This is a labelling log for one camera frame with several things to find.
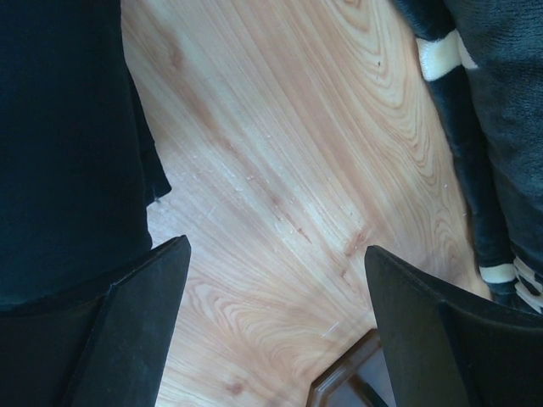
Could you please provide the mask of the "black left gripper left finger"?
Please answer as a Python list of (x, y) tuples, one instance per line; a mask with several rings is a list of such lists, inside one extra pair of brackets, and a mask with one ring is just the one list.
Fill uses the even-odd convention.
[(141, 259), (1, 313), (4, 406), (155, 404), (188, 275), (174, 237)]

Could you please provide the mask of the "gold wire wine glass rack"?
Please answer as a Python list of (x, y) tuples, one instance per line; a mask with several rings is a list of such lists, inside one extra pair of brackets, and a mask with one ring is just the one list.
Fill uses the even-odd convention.
[(312, 382), (306, 406), (396, 406), (376, 329), (370, 330)]

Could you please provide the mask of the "black cloth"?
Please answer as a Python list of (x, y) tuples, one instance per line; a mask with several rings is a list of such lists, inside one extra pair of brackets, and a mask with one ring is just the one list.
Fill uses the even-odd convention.
[(1, 306), (138, 259), (169, 193), (118, 1), (1, 4)]

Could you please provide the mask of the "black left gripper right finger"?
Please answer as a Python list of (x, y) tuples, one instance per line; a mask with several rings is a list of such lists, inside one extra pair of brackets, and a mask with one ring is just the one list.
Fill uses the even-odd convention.
[(367, 248), (367, 284), (399, 406), (540, 406), (542, 319)]

